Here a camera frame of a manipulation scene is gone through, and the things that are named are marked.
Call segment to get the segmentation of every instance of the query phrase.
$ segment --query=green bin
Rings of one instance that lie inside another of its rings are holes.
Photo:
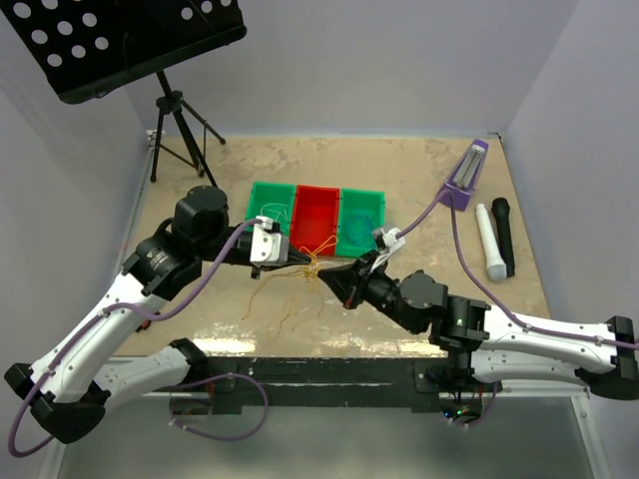
[[[295,200],[295,185],[255,182],[251,190],[246,219],[257,216],[273,218],[280,223],[282,232],[289,237]]]
[[[358,257],[376,249],[371,232],[383,225],[385,206],[382,192],[342,189],[335,255]]]

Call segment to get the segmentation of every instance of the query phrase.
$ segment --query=tripod stand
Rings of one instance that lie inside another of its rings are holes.
[[[158,106],[158,130],[156,133],[156,143],[153,152],[151,182],[154,183],[157,179],[158,158],[160,156],[160,149],[162,149],[176,157],[181,162],[195,169],[198,172],[199,177],[207,175],[207,178],[211,182],[211,185],[216,187],[218,184],[213,178],[213,174],[209,169],[209,165],[207,165],[207,131],[213,134],[213,136],[220,141],[220,144],[224,145],[227,141],[222,138],[218,132],[211,128],[209,123],[184,100],[184,95],[182,94],[182,92],[171,90],[169,80],[167,80],[167,76],[165,75],[163,70],[159,71],[156,75],[158,76],[158,80],[160,81],[160,85],[162,86],[164,97],[160,97],[156,101],[156,105]],[[193,133],[191,133],[189,125],[187,124],[187,121],[182,114],[183,108],[185,108],[191,115],[193,115],[193,117],[198,120],[198,122],[200,122],[204,127],[204,147],[202,151],[200,150],[200,147],[198,147],[196,139],[193,137]],[[178,155],[173,150],[170,150],[162,145],[162,126],[164,125],[164,117],[170,114],[172,114],[173,117],[176,119],[180,134],[182,135],[184,143],[187,146],[189,157],[191,157],[190,161],[182,157],[181,155]]]

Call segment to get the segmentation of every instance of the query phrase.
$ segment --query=music stand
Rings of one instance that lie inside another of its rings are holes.
[[[237,0],[0,0],[7,17],[47,76],[60,100],[79,104],[151,74],[164,97],[152,180],[161,147],[162,123],[173,114],[191,161],[176,155],[216,184],[182,115],[185,108],[220,142],[224,139],[172,91],[164,69],[241,40],[247,34]]]

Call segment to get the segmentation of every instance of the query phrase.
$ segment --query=microphone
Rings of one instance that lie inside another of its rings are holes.
[[[486,255],[486,273],[491,281],[502,282],[507,278],[506,263],[499,254],[499,246],[497,246],[495,233],[492,231],[488,210],[483,203],[477,205],[475,215],[483,243],[483,252]]]
[[[512,251],[512,236],[510,235],[510,205],[506,198],[497,198],[492,202],[492,215],[497,225],[497,237],[499,238],[499,252],[506,263],[508,277],[515,276],[515,254]]]

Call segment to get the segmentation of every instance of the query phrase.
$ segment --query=black perforated panel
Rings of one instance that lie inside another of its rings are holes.
[[[237,0],[0,0],[0,9],[71,104],[247,34]]]

